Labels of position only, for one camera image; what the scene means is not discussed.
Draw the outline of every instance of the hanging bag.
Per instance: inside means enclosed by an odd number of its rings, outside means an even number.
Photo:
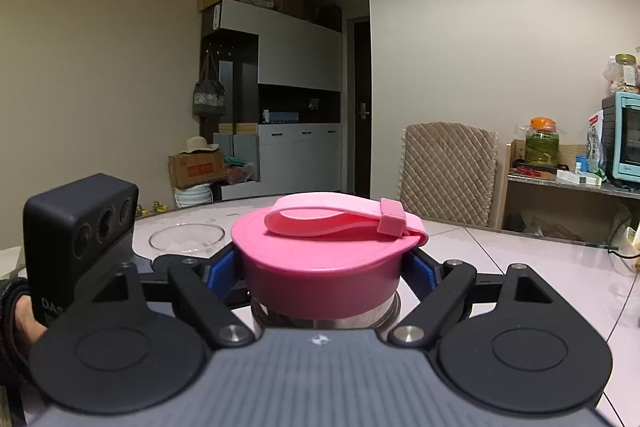
[[[193,89],[193,115],[207,118],[225,113],[225,87],[218,79],[218,68],[210,50],[207,50],[200,79]]]

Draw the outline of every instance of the quilted chair cover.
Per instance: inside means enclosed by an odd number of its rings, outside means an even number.
[[[402,132],[399,198],[427,218],[487,226],[498,134],[460,123],[417,123]]]

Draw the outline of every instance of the door handle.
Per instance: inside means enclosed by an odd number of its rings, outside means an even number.
[[[367,111],[366,102],[360,102],[360,110],[358,111],[358,113],[360,114],[361,120],[367,120],[367,116],[370,115],[371,113]]]

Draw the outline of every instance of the table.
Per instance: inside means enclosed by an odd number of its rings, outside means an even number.
[[[154,257],[148,245],[150,234],[170,224],[212,222],[225,230],[219,250],[230,241],[230,228],[240,216],[273,204],[277,198],[253,198],[225,201],[169,212],[140,219],[134,229],[136,253]],[[479,272],[504,273],[512,263],[526,263],[535,269],[609,342],[614,369],[598,411],[613,425],[640,425],[640,284],[636,274],[620,259],[601,248],[552,243],[491,230],[467,229],[458,225],[425,221],[430,234],[423,249],[434,259],[461,259]],[[402,319],[418,303],[409,287],[401,281]],[[494,305],[475,305],[473,314],[490,311]],[[252,326],[248,309],[236,311]]]

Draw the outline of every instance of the jar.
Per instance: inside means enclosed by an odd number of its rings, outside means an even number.
[[[524,160],[530,165],[558,167],[560,137],[556,132],[556,122],[538,116],[532,118],[524,152]]]
[[[618,78],[613,81],[612,89],[639,93],[636,57],[627,53],[619,53],[616,55],[616,64],[619,65]]]

